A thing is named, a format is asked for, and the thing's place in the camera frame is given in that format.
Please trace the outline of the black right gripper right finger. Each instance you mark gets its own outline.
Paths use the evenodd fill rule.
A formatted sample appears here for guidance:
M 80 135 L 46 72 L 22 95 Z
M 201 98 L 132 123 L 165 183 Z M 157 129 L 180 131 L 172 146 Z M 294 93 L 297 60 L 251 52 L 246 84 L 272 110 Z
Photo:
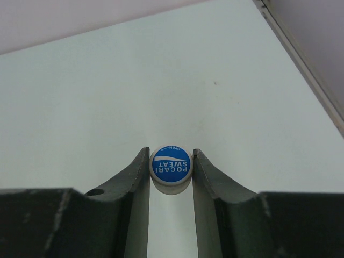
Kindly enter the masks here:
M 193 151 L 199 257 L 343 257 L 343 194 L 255 193 Z

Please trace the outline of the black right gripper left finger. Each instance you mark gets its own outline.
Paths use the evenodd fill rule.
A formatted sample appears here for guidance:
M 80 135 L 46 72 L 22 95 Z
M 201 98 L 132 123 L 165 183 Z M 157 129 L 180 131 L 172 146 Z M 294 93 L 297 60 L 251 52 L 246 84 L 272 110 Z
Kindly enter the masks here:
M 103 184 L 2 189 L 1 257 L 146 257 L 149 148 Z

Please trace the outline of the blue white Pocari cap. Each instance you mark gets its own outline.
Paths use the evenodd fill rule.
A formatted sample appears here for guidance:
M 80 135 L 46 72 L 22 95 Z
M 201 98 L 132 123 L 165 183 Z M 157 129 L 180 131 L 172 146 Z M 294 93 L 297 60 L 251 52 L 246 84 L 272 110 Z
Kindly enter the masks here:
M 163 194 L 177 195 L 191 182 L 194 160 L 191 153 L 176 145 L 158 147 L 149 158 L 153 184 Z

